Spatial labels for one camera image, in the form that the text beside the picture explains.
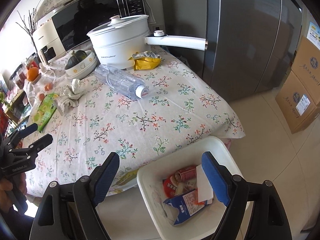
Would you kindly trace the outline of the person's left hand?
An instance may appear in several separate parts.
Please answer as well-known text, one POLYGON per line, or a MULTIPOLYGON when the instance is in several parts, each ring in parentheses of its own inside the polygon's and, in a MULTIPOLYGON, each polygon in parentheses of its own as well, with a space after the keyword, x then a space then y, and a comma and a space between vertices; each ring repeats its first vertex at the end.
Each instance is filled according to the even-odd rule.
MULTIPOLYGON (((26 185, 26 175, 25 173, 20 174, 20 180, 18 185, 19 190, 26 195, 27 194, 27 185, 26 185)), ((9 209, 12 207, 12 201, 7 195, 7 191, 13 189, 13 184, 5 178, 1 179, 0 182, 0 207, 1 211, 8 213, 9 209)))

